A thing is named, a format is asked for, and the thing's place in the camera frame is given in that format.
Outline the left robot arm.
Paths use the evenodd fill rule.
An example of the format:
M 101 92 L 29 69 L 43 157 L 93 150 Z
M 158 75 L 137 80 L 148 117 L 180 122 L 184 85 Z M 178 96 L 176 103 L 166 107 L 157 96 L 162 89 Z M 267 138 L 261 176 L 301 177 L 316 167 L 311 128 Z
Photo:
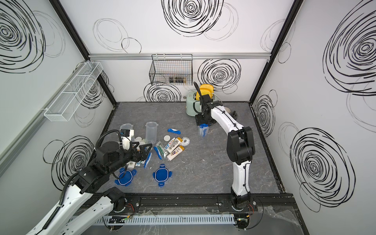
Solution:
M 111 175 L 126 167 L 130 161 L 147 159 L 152 144 L 130 142 L 123 147 L 121 132 L 117 129 L 103 133 L 95 146 L 95 158 L 64 184 L 59 201 L 44 218 L 29 231 L 30 235 L 80 235 L 98 219 L 111 212 L 123 212 L 129 203 L 117 187 L 108 189 L 89 209 L 74 220 L 71 217 L 109 181 Z

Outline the clear container blue lid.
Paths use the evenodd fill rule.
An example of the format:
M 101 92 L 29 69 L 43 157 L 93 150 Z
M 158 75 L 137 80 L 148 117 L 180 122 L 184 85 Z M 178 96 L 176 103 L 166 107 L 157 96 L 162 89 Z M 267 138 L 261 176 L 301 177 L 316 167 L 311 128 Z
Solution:
M 201 124 L 198 126 L 198 133 L 201 137 L 207 136 L 209 131 L 209 125 L 208 124 Z
M 158 124 L 155 121 L 146 123 L 146 142 L 148 144 L 155 144 L 157 142 Z

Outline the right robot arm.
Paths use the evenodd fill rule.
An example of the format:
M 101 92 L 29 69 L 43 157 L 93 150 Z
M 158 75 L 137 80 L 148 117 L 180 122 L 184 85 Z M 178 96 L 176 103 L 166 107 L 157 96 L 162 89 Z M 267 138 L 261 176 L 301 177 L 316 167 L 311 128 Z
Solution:
M 249 187 L 249 171 L 255 154 L 254 135 L 251 127 L 243 126 L 228 113 L 221 101 L 214 101 L 210 95 L 202 94 L 196 82 L 201 111 L 196 112 L 196 125 L 202 127 L 219 124 L 227 134 L 226 151 L 233 163 L 233 183 L 231 186 L 232 207 L 240 211 L 252 203 Z

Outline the clear plastic container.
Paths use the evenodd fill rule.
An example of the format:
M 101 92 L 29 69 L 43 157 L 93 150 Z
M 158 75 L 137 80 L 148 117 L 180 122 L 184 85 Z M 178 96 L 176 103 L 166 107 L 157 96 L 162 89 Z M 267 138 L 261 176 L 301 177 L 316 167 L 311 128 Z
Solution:
M 131 124 L 131 123 L 125 123 L 125 124 L 121 125 L 119 129 L 120 130 L 133 130 L 134 127 L 133 127 L 133 124 Z

